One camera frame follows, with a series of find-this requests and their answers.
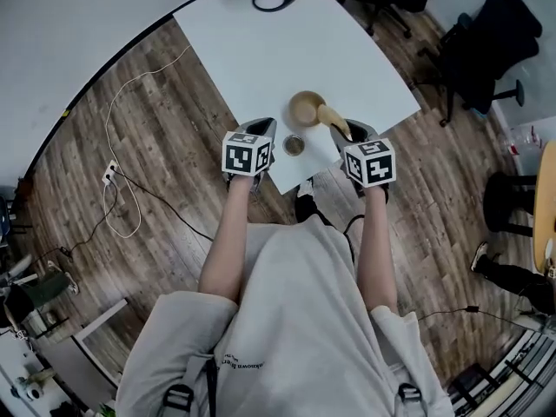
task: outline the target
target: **white cube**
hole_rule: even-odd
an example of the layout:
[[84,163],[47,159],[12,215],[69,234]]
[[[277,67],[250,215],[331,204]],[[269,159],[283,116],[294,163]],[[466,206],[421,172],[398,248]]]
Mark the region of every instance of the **white cube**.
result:
[[396,156],[388,139],[357,143],[344,148],[347,175],[362,187],[396,180]]
[[229,131],[222,141],[222,171],[255,176],[270,166],[272,138]]

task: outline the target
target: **shirt sleeve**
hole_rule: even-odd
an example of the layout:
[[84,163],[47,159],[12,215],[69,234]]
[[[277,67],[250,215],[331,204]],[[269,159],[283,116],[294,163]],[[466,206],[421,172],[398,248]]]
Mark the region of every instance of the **shirt sleeve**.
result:
[[419,388],[427,405],[427,415],[453,415],[452,402],[442,389],[420,341],[415,312],[400,317],[386,306],[379,306],[370,312],[370,318],[380,330],[381,351],[388,353],[390,360],[395,357],[400,363],[397,367],[392,367],[394,374],[399,380],[411,379],[411,383]]
[[121,417],[156,415],[191,355],[208,354],[222,338],[237,305],[216,295],[162,295],[133,346],[116,396]]

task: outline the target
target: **black pants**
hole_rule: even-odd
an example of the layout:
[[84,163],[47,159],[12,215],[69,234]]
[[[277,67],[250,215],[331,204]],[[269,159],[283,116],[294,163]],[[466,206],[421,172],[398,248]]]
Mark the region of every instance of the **black pants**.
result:
[[544,276],[518,266],[500,265],[486,256],[481,256],[475,271],[499,288],[527,297],[540,312],[554,314],[553,287]]
[[295,219],[298,223],[305,222],[310,216],[317,214],[325,226],[332,224],[325,215],[316,207],[311,195],[303,195],[295,198]]

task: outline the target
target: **power outlet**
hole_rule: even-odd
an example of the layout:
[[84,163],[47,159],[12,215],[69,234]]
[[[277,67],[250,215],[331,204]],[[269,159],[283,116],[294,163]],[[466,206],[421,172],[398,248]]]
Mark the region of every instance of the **power outlet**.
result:
[[110,161],[109,166],[104,170],[103,173],[103,183],[104,185],[110,185],[114,180],[114,172],[118,170],[118,164],[116,161]]

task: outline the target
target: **black stool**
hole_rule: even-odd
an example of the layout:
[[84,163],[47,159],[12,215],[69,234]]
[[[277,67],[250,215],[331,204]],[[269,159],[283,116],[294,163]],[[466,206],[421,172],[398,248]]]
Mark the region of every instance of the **black stool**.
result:
[[488,229],[492,232],[509,232],[533,237],[531,227],[512,224],[509,220],[515,209],[524,209],[527,213],[533,214],[535,190],[524,190],[521,186],[537,185],[537,176],[508,176],[498,172],[490,177],[486,185],[483,215]]

